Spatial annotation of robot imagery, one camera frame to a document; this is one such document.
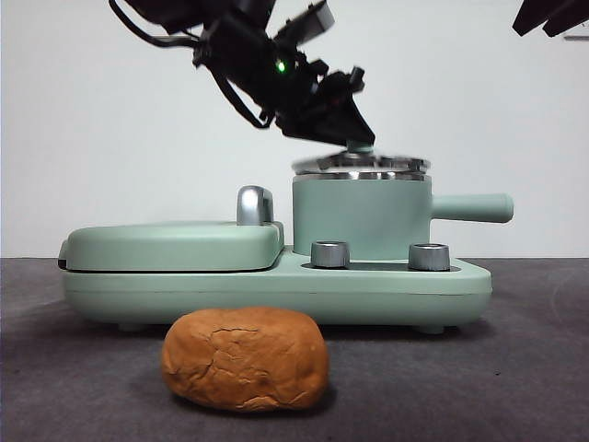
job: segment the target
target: black cable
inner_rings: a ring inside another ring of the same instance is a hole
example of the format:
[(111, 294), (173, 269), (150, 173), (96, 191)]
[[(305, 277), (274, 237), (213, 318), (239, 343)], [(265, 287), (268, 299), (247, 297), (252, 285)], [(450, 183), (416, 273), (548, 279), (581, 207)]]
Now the black cable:
[(272, 120), (274, 119), (274, 115), (269, 115), (265, 122), (258, 120), (251, 110), (249, 110), (248, 106), (246, 106), (243, 100), (239, 97), (236, 91), (231, 87), (227, 79), (224, 76), (217, 74), (214, 70), (209, 70), (211, 71), (211, 74), (213, 74), (214, 82), (217, 84), (217, 86), (219, 86), (219, 89), (221, 89), (221, 92), (227, 101), (233, 105), (239, 115), (248, 120), (252, 126), (258, 129), (268, 129), (270, 127)]
[(193, 37), (197, 41), (199, 41), (201, 39), (198, 35), (194, 35), (192, 32), (189, 32), (187, 29), (184, 29), (182, 31), (182, 33), (188, 35), (189, 37)]
[(186, 48), (196, 48), (199, 46), (199, 42), (193, 38), (188, 37), (154, 37), (153, 35), (149, 35), (147, 32), (139, 28), (137, 25), (133, 23), (133, 21), (128, 18), (122, 9), (117, 5), (115, 0), (109, 0), (110, 8), (119, 18), (123, 25), (127, 27), (133, 34), (139, 37), (143, 41), (147, 41), (149, 44), (153, 44), (158, 48), (175, 48), (175, 47), (186, 47)]

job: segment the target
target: pot lid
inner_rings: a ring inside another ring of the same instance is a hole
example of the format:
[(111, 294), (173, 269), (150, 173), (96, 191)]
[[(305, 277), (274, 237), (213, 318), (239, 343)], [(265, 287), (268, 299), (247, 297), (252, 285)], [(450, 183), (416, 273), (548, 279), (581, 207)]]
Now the pot lid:
[(310, 158), (293, 164), (296, 175), (332, 174), (346, 172), (390, 172), (425, 175), (430, 168), (426, 159), (415, 157), (387, 157), (375, 152), (349, 152), (328, 157)]

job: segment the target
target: mint green pot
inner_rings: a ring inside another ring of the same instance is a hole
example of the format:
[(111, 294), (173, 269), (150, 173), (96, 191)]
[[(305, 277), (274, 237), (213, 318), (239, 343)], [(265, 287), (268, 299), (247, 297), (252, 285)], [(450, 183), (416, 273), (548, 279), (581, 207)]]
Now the mint green pot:
[(346, 241), (355, 260), (407, 259), (409, 245), (430, 242), (432, 219), (506, 223), (506, 194), (432, 196), (426, 180), (329, 180), (295, 177), (294, 252), (320, 240)]

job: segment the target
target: gray surface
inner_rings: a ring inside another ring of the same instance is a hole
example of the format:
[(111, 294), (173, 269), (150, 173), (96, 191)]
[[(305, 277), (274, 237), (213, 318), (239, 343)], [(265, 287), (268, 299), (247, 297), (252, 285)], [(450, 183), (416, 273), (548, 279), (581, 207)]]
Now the gray surface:
[(589, 260), (472, 260), (484, 317), (440, 337), (323, 328), (331, 387), (312, 412), (218, 413), (159, 377), (166, 328), (81, 320), (54, 260), (2, 261), (2, 440), (589, 440)]

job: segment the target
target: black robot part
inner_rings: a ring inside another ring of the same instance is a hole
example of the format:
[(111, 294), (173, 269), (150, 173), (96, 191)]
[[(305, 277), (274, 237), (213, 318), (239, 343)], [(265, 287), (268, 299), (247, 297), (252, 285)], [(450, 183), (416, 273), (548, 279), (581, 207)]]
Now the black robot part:
[[(255, 127), (268, 128), (275, 119), (286, 136), (336, 145), (374, 143), (375, 135), (352, 98), (364, 88), (364, 71), (354, 68), (350, 74), (337, 71), (328, 76), (329, 67), (322, 60), (310, 63), (297, 49), (333, 24), (325, 0), (287, 20), (272, 39), (265, 29), (274, 0), (126, 1), (168, 34), (185, 35), (148, 35), (110, 0), (129, 30), (155, 46), (191, 47), (194, 65), (211, 71), (224, 96)], [(198, 25), (203, 25), (200, 36), (187, 31)], [(259, 118), (233, 85), (261, 107)]]
[(554, 37), (589, 20), (589, 0), (525, 0), (515, 19), (514, 29), (525, 35), (542, 23)]

